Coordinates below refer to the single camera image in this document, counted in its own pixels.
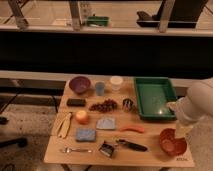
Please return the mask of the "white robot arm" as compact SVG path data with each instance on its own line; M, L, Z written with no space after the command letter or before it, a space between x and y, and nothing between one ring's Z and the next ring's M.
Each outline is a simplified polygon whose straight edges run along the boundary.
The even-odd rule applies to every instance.
M184 138L204 116L213 117L213 77L194 82L184 97L167 102L176 118L175 137Z

